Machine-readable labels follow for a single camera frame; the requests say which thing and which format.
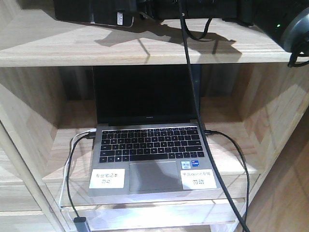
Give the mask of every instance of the cable plug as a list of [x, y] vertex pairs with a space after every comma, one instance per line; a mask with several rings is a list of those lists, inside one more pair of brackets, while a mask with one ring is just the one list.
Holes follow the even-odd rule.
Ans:
[[90, 132], [85, 136], [86, 139], [95, 139], [97, 129], [91, 129]]
[[212, 130], [205, 130], [205, 135], [214, 135]]
[[75, 217], [73, 222], [78, 232], [91, 232], [85, 217]]

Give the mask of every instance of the gray laptop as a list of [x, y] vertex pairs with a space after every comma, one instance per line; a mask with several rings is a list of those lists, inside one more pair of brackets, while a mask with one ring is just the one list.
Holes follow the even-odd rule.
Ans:
[[93, 74], [98, 127], [90, 197], [220, 187], [186, 65], [97, 66]]

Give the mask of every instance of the laptop screen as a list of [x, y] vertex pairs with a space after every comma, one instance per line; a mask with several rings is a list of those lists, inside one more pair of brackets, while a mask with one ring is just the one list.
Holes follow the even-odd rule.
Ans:
[[187, 122], [196, 118], [186, 65], [94, 66], [98, 123]]

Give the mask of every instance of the touchpad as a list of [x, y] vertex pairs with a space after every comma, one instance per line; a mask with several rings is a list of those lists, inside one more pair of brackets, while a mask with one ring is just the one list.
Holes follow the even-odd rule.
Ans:
[[176, 162], [130, 164], [130, 191], [181, 188]]

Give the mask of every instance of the laptop sticker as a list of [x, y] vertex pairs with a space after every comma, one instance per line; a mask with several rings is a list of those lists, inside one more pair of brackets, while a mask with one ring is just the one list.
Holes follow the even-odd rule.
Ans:
[[190, 161], [182, 161], [182, 169], [191, 169]]
[[198, 160], [193, 160], [191, 162], [192, 162], [192, 167], [198, 167], [199, 166]]
[[123, 189], [125, 185], [125, 169], [94, 169], [92, 170], [91, 189]]
[[183, 189], [216, 189], [212, 169], [181, 170]]

